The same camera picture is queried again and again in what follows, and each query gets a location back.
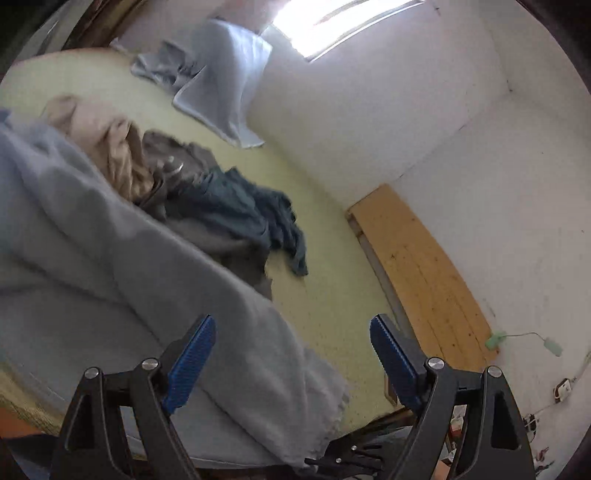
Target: blue gripper pad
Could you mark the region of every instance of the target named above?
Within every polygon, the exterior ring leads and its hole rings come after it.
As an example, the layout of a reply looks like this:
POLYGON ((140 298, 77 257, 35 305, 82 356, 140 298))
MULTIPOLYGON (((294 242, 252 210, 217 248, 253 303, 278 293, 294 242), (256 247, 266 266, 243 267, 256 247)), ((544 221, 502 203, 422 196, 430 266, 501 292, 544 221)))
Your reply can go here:
POLYGON ((417 371, 392 337, 380 316, 369 322, 369 338, 400 402, 416 415, 423 408, 417 371))
POLYGON ((216 322, 208 315, 168 373, 168 391, 162 399, 162 408, 169 415, 187 403, 215 342, 216 322))

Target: brown cloth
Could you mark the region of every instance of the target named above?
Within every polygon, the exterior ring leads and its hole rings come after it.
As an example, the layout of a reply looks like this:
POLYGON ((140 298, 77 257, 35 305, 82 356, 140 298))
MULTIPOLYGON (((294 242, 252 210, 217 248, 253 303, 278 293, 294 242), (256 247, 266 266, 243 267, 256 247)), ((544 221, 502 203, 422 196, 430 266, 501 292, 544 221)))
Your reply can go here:
POLYGON ((271 300, 271 281, 265 275, 268 250, 249 239, 235 238, 229 232, 197 219, 181 218, 166 209, 166 200, 180 188, 200 182, 211 168, 217 167, 213 153, 196 143, 182 144, 155 130, 144 134, 142 147, 145 163, 154 172, 154 188, 137 205, 271 300))
POLYGON ((109 105, 63 95, 50 100, 41 117, 78 145, 125 200, 136 202, 152 190, 138 128, 109 105))

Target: window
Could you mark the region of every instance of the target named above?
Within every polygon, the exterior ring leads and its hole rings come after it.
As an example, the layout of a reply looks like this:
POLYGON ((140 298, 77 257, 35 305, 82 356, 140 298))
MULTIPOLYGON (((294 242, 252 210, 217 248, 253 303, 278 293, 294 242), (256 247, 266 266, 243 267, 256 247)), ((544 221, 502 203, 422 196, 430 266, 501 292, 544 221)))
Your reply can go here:
POLYGON ((315 60, 374 23, 423 0, 291 0, 273 25, 308 60, 315 60))

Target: yellow mattress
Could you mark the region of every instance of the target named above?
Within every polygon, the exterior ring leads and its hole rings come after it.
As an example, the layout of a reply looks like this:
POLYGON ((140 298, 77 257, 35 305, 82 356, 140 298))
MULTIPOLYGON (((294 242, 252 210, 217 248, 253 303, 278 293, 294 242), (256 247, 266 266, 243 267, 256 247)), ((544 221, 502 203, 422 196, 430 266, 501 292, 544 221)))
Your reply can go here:
MULTIPOLYGON (((168 93, 133 77, 129 60, 111 50, 65 51, 13 66, 0 85, 0 107, 33 118, 50 98, 64 93, 108 102, 142 131, 156 128, 181 141, 198 142, 213 151, 222 168, 235 166, 250 180, 286 192, 306 235, 310 274, 295 277, 283 255, 273 253, 267 263, 273 301, 304 341, 349 381, 343 432, 392 411, 368 336, 368 320, 389 312, 389 306, 344 211, 320 186, 272 145, 241 150, 224 142, 175 110, 168 93)), ((6 365, 0 372, 0 404, 47 432, 59 431, 61 415, 20 388, 6 365)))

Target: white wall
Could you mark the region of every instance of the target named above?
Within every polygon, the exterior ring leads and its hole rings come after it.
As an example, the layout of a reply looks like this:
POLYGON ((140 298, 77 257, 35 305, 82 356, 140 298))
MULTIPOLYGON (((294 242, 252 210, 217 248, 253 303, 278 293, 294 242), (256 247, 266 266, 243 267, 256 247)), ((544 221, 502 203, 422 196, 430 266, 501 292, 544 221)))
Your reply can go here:
MULTIPOLYGON (((553 402, 591 347, 591 143, 509 94, 394 182, 452 259, 493 330, 521 413, 553 402)), ((542 419, 533 446, 550 447, 554 478, 591 423, 591 371, 542 419)))
POLYGON ((425 3, 313 63, 274 28, 274 51, 251 109, 275 142, 343 206, 401 175, 507 92, 472 0, 425 3))
POLYGON ((121 35, 121 44, 137 52, 158 51, 160 42, 187 25, 197 25, 225 0, 148 0, 121 35))
POLYGON ((591 95, 554 37, 516 0, 480 0, 509 87, 591 137, 591 95))

